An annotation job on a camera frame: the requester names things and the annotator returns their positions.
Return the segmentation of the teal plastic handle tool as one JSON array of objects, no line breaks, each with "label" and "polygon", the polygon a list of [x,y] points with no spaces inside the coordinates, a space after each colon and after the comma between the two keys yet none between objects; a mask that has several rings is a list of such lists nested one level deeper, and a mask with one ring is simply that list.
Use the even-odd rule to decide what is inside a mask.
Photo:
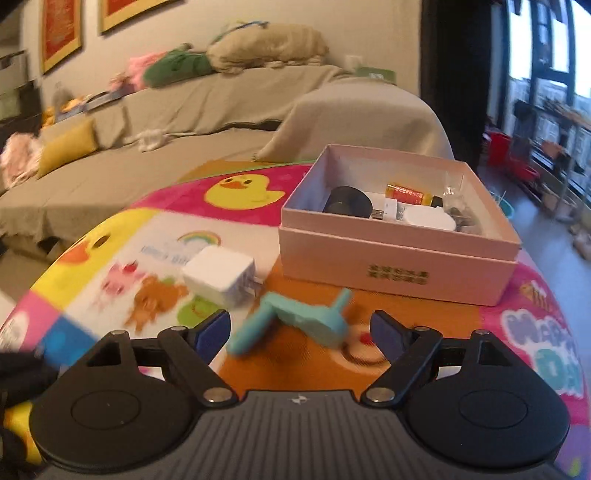
[{"label": "teal plastic handle tool", "polygon": [[249,352],[263,339],[274,320],[297,328],[327,348],[339,347],[349,334],[349,324],[342,316],[352,297],[349,289],[342,289],[331,305],[311,305],[276,292],[267,292],[260,298],[259,308],[243,321],[230,335],[226,350],[239,356]]}]

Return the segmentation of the white charger cube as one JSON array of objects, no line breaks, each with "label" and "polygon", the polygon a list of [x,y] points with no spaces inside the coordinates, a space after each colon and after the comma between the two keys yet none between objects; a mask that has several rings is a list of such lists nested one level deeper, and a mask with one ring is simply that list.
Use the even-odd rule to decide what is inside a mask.
[{"label": "white charger cube", "polygon": [[190,292],[224,309],[245,304],[259,293],[264,280],[252,257],[216,245],[194,255],[181,275]]}]

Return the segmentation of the white oval case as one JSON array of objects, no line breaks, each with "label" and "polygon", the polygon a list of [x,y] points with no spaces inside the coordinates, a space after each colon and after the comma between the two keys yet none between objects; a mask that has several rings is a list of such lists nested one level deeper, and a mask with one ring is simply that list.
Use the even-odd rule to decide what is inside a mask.
[{"label": "white oval case", "polygon": [[417,227],[441,231],[455,231],[457,228],[454,218],[442,207],[409,205],[405,208],[402,218],[407,224]]}]

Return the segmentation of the yellow small bottle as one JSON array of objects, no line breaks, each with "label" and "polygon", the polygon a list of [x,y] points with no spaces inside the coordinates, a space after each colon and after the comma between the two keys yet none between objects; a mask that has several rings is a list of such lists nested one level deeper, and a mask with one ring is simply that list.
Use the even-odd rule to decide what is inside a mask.
[{"label": "yellow small bottle", "polygon": [[396,183],[390,183],[387,186],[386,197],[409,205],[430,206],[434,208],[443,206],[443,198],[440,196]]}]

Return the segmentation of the black round item in box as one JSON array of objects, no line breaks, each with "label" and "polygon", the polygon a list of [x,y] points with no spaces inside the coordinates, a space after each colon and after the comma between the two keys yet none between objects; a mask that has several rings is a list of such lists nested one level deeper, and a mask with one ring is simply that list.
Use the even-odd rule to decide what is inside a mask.
[{"label": "black round item in box", "polygon": [[332,189],[322,212],[370,218],[373,213],[373,203],[363,191],[351,186],[339,186]]}]

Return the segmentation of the pink clothes pile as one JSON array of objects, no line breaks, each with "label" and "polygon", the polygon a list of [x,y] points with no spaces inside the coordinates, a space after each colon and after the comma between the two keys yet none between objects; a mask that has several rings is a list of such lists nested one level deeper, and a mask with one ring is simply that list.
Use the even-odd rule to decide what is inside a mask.
[{"label": "pink clothes pile", "polygon": [[30,133],[14,133],[1,154],[1,174],[4,187],[12,189],[37,175],[43,145]]}]

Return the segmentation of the white plush toy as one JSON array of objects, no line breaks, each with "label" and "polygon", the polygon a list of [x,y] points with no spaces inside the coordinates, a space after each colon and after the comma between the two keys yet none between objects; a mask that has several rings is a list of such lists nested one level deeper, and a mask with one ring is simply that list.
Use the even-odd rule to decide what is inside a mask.
[{"label": "white plush toy", "polygon": [[150,129],[138,133],[135,137],[137,148],[145,153],[161,148],[167,142],[167,135],[160,129]]}]

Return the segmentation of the red bucket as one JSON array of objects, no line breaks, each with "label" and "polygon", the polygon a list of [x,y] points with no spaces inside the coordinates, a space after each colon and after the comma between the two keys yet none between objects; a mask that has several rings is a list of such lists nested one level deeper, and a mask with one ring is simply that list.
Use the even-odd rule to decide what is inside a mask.
[{"label": "red bucket", "polygon": [[503,167],[511,146],[512,138],[503,132],[492,131],[486,134],[488,140],[487,165],[491,167]]}]

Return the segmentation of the beige covered sofa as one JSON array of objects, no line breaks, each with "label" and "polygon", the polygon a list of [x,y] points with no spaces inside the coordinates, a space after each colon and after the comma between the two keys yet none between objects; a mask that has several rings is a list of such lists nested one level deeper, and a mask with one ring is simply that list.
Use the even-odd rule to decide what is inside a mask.
[{"label": "beige covered sofa", "polygon": [[[451,158],[433,110],[390,83],[335,66],[256,68],[145,89],[43,129],[44,146],[85,119],[98,150],[38,179],[1,190],[1,237],[42,255],[69,246],[148,193],[188,178],[216,159],[290,163],[329,144]],[[160,129],[161,148],[142,153],[138,133]]]}]

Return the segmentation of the black metal plant shelf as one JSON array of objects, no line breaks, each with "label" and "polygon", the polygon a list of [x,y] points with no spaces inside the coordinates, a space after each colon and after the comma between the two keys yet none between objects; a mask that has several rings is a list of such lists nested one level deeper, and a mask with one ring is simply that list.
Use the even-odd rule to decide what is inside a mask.
[{"label": "black metal plant shelf", "polygon": [[543,209],[573,222],[590,203],[590,119],[558,101],[513,103],[508,172]]}]

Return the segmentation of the green tissue pack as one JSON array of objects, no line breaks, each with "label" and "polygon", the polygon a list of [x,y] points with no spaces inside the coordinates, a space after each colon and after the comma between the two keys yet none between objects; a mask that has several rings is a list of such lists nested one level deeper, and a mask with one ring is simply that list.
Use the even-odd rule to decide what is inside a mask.
[{"label": "green tissue pack", "polygon": [[393,85],[397,84],[396,72],[389,69],[360,66],[356,68],[356,76],[380,80]]}]

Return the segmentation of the pink plush toy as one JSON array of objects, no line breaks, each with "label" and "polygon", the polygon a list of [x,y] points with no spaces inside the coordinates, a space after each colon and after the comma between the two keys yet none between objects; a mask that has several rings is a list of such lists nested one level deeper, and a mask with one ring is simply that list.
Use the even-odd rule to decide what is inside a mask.
[{"label": "pink plush toy", "polygon": [[151,52],[128,59],[125,74],[128,83],[134,91],[139,91],[145,88],[143,82],[144,72],[148,67],[160,60],[165,54],[165,51]]}]

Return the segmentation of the green plush pillow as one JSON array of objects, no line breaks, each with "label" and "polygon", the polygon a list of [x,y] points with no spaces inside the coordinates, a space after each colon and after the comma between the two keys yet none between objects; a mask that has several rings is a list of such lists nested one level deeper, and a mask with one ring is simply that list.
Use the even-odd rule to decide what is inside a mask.
[{"label": "green plush pillow", "polygon": [[211,75],[213,72],[211,62],[204,53],[173,49],[147,67],[142,80],[146,87],[162,88],[173,83]]}]

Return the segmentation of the white wall socket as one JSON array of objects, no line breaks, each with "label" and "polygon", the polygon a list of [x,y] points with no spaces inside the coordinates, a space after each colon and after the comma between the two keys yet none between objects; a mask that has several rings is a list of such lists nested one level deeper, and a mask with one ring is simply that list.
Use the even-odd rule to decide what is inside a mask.
[{"label": "white wall socket", "polygon": [[344,57],[344,68],[346,71],[356,73],[363,66],[363,57],[360,55],[348,54]]}]

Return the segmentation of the red framed wall picture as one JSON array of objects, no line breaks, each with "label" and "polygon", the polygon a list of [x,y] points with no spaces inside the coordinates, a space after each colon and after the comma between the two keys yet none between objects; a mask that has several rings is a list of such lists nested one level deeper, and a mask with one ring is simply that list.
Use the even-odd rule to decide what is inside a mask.
[{"label": "red framed wall picture", "polygon": [[81,13],[80,0],[41,2],[40,66],[43,75],[82,48]]}]

